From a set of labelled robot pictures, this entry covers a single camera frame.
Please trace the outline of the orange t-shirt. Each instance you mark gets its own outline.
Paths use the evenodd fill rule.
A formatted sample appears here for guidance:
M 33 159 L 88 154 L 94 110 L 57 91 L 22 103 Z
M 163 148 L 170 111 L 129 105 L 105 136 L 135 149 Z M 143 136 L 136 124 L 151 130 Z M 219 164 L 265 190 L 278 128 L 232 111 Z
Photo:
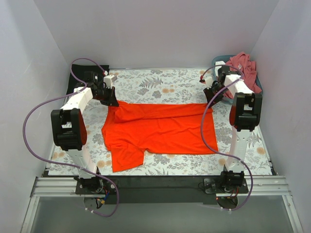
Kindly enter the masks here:
M 110 106 L 102 127 L 112 170 L 143 164 L 145 151 L 157 154 L 211 154 L 218 150 L 211 109 L 204 103 Z

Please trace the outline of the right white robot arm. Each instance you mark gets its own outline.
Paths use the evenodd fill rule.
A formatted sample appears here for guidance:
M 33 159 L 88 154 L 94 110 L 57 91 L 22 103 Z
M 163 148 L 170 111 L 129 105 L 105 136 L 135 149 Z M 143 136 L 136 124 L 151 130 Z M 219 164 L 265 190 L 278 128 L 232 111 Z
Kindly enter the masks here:
M 205 83 L 204 94 L 207 109 L 223 99 L 226 92 L 233 96 L 229 123 L 232 127 L 230 151 L 224 169 L 219 176 L 204 180 L 205 192 L 208 194 L 248 193 L 244 179 L 244 171 L 248 169 L 244 162 L 246 148 L 253 130 L 259 125 L 262 94 L 254 93 L 244 82 L 244 73 L 240 68 L 217 62 L 215 66 L 217 79 L 201 76 L 200 82 Z

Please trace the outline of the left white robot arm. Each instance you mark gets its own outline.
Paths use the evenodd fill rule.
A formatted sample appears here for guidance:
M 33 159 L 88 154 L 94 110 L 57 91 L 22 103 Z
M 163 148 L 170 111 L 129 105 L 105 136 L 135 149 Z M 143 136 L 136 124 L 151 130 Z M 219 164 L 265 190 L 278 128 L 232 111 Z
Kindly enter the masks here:
M 83 82 L 74 85 L 75 95 L 70 96 L 59 110 L 51 112 L 52 134 L 56 146 L 59 146 L 78 166 L 80 187 L 92 194 L 99 194 L 104 188 L 103 180 L 95 176 L 98 167 L 93 163 L 86 148 L 87 130 L 83 120 L 83 111 L 91 100 L 102 105 L 118 107 L 113 82 L 116 75 L 102 76 L 94 71 L 84 73 Z

